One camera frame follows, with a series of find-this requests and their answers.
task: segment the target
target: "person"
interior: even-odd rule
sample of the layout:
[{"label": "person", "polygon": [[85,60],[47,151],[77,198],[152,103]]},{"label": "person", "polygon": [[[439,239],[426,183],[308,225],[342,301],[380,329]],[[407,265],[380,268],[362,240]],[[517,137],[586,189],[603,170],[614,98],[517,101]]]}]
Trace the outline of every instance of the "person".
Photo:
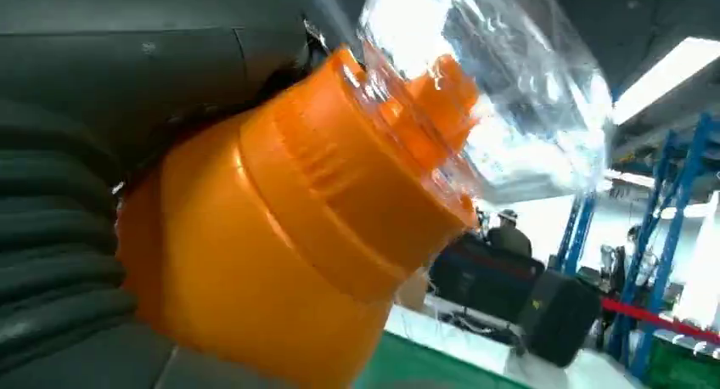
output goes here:
[{"label": "person", "polygon": [[[633,225],[627,231],[627,239],[625,245],[611,248],[603,245],[601,248],[603,269],[602,277],[609,280],[610,290],[607,296],[613,300],[620,300],[622,290],[625,287],[627,276],[630,271],[630,265],[633,261],[633,255],[638,248],[638,238],[640,236],[640,225]],[[635,307],[644,308],[650,298],[651,280],[657,269],[658,260],[650,247],[645,248],[643,257],[640,260],[638,269],[638,277],[635,279],[636,290],[633,295],[633,305]],[[601,316],[600,333],[596,341],[597,349],[601,349],[604,344],[605,332],[615,322],[616,314],[610,310],[603,310]],[[631,330],[637,328],[638,321],[630,319],[628,327]]]},{"label": "person", "polygon": [[517,228],[517,213],[505,209],[498,216],[500,226],[487,231],[487,242],[498,249],[532,257],[530,240]]}]

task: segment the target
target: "orange cap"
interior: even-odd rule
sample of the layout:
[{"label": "orange cap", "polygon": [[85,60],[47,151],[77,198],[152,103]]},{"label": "orange cap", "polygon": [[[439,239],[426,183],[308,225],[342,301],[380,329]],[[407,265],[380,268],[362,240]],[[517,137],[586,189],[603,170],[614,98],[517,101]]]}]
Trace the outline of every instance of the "orange cap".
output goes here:
[{"label": "orange cap", "polygon": [[380,106],[381,113],[421,172],[427,173],[463,148],[477,123],[470,110],[479,92],[450,55],[439,57],[430,71],[405,88],[409,101],[389,99]]}]

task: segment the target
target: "cap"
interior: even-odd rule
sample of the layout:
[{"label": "cap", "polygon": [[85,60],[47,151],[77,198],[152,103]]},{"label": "cap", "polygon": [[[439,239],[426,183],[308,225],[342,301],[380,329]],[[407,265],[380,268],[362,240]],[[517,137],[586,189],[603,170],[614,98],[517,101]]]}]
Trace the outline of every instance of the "cap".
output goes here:
[{"label": "cap", "polygon": [[511,222],[517,222],[517,212],[512,209],[503,209],[498,216]]}]

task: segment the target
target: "black speaker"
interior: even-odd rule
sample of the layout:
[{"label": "black speaker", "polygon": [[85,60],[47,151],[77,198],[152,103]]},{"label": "black speaker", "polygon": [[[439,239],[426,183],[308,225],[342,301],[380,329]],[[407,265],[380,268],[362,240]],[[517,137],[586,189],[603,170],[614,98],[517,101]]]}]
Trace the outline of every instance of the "black speaker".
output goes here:
[{"label": "black speaker", "polygon": [[546,270],[520,313],[528,352],[564,368],[575,358],[601,309],[600,296],[580,280]]}]

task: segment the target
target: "desk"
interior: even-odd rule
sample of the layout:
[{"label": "desk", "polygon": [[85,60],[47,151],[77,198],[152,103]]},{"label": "desk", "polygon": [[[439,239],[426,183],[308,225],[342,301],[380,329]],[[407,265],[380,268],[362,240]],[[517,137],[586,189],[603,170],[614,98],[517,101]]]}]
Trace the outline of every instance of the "desk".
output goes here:
[{"label": "desk", "polygon": [[[451,307],[453,304],[441,302],[441,305]],[[413,361],[408,360],[421,353],[424,361],[417,365],[415,371],[411,370]],[[428,370],[435,364],[441,364],[447,372]],[[510,347],[499,342],[394,306],[385,324],[385,336],[378,352],[355,387],[403,387],[403,384],[407,387],[488,389],[642,387],[631,379],[623,376],[607,357],[593,351],[581,350],[568,368],[560,369],[531,354],[517,357]]]}]

